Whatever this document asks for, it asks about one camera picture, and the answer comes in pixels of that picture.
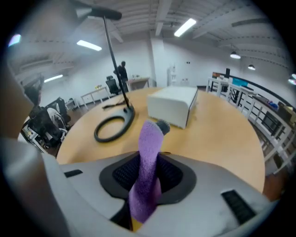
lamp base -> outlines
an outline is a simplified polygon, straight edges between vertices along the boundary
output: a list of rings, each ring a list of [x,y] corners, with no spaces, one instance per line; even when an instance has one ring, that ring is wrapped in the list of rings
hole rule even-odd
[[[121,137],[128,130],[128,128],[130,127],[131,123],[134,120],[134,117],[135,117],[135,109],[133,106],[125,107],[123,109],[120,109],[120,110],[114,112],[111,116],[105,118],[101,123],[99,123],[99,125],[96,127],[96,129],[94,131],[94,138],[99,143],[107,143],[107,142],[111,142],[111,141],[116,140],[117,138]],[[108,123],[109,121],[111,121],[113,119],[122,119],[123,120],[122,129],[118,133],[113,135],[112,137],[99,138],[98,137],[99,130],[106,123]]]

white box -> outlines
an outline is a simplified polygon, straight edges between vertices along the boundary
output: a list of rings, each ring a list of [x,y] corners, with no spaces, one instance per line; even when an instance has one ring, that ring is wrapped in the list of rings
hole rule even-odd
[[[197,87],[166,87],[147,96],[148,115],[185,128],[196,99]]]

white pillar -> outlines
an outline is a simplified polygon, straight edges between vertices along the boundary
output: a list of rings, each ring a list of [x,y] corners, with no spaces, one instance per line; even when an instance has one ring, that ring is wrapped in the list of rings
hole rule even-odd
[[[157,87],[167,87],[169,69],[168,61],[165,54],[163,39],[161,36],[156,37],[155,32],[150,32],[150,41],[152,46],[152,57],[155,72],[155,81]]]

wire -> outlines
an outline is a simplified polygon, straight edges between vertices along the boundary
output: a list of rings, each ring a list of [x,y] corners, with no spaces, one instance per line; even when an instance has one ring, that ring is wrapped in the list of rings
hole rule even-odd
[[[106,106],[102,107],[102,109],[105,110],[105,109],[107,109],[107,108],[112,108],[112,107],[115,107],[115,106],[121,106],[121,105],[124,105],[124,104],[125,104],[125,101],[124,101],[124,100],[121,101],[122,99],[124,99],[123,96],[117,101],[116,104],[113,104],[113,105],[106,105]]]

person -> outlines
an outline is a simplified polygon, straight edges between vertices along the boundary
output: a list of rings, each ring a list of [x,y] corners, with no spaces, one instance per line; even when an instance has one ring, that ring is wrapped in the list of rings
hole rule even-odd
[[[119,71],[119,74],[120,74],[120,77],[121,77],[122,80],[128,78],[127,73],[126,73],[126,69],[125,69],[125,61],[122,61],[121,65],[119,65],[117,67],[117,69]]]
[[[128,80],[128,75],[127,75],[126,69],[125,69],[125,61],[122,61],[121,65],[119,65],[117,67],[117,69],[118,69],[119,74],[120,74],[119,80],[121,79],[121,81],[122,81],[123,89],[124,89],[125,92],[128,92],[129,90],[128,90],[128,87],[126,85],[126,81]]]

